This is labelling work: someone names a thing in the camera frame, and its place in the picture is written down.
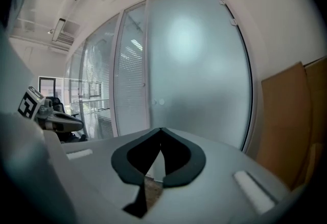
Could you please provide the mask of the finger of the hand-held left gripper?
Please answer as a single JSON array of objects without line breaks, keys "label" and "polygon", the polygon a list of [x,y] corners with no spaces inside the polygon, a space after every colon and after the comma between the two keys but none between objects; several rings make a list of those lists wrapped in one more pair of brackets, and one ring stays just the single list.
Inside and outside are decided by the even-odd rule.
[{"label": "finger of the hand-held left gripper", "polygon": [[81,120],[66,113],[54,111],[48,116],[48,130],[79,131],[83,127],[84,123]]}]

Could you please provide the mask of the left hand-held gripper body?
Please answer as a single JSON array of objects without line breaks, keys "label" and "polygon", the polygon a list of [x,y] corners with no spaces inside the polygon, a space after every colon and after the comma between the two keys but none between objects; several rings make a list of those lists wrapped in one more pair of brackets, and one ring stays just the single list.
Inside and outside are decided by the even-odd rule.
[{"label": "left hand-held gripper body", "polygon": [[43,96],[33,86],[29,86],[21,100],[18,112],[34,122],[42,129],[54,130],[49,120],[53,112],[52,101]]}]

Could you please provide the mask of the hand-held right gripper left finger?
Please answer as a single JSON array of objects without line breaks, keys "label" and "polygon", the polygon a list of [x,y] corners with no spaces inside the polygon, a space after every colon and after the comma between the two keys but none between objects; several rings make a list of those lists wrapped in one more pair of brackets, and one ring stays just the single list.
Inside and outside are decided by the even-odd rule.
[{"label": "hand-held right gripper left finger", "polygon": [[60,143],[53,131],[45,130],[44,143],[50,165],[68,197],[68,209],[60,213],[63,223],[158,223],[123,210],[134,202],[139,187],[125,184],[111,165],[114,151],[149,130],[111,139]]}]

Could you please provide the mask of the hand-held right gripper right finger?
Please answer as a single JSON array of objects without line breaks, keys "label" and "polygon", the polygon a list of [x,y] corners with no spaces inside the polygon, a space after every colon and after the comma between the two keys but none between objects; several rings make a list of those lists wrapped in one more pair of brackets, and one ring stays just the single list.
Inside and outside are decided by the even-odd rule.
[{"label": "hand-held right gripper right finger", "polygon": [[238,171],[250,173],[276,202],[290,194],[278,177],[237,148],[176,129],[172,132],[200,146],[206,164],[187,186],[163,190],[149,211],[151,223],[247,223],[258,218],[234,178]]}]

